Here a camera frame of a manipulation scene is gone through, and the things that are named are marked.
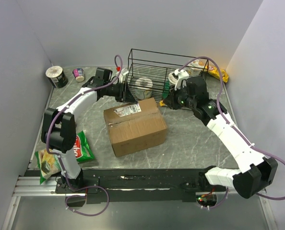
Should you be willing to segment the brown cardboard box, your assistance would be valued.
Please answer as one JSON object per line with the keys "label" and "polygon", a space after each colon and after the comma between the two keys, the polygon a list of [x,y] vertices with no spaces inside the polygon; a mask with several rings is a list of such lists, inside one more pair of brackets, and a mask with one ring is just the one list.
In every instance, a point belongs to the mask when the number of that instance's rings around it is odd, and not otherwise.
{"label": "brown cardboard box", "polygon": [[106,109],[104,120],[116,157],[161,145],[167,137],[168,127],[154,98]]}

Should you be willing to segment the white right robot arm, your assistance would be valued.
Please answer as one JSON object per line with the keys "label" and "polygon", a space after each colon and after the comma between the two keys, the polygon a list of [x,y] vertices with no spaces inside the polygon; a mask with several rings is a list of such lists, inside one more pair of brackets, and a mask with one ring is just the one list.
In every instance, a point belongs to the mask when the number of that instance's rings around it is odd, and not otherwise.
{"label": "white right robot arm", "polygon": [[273,182],[277,161],[266,158],[245,142],[225,107],[209,98],[203,78],[183,80],[179,89],[171,85],[163,102],[170,109],[186,107],[193,111],[194,116],[217,135],[237,162],[238,169],[207,168],[204,176],[199,178],[202,190],[209,191],[215,185],[221,185],[234,188],[243,198],[250,198]]}

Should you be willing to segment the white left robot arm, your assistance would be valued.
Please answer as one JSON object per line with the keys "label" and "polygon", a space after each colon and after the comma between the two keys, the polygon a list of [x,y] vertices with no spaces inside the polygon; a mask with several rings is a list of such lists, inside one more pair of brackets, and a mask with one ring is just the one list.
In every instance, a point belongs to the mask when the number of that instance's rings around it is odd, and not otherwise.
{"label": "white left robot arm", "polygon": [[75,119],[87,106],[104,96],[114,97],[118,102],[124,99],[134,102],[126,82],[128,73],[127,68],[117,67],[117,74],[113,76],[111,70],[97,68],[95,75],[71,99],[56,109],[48,108],[44,113],[41,140],[46,144],[48,154],[57,160],[62,181],[74,193],[84,187],[83,171],[74,154],[77,135]]}

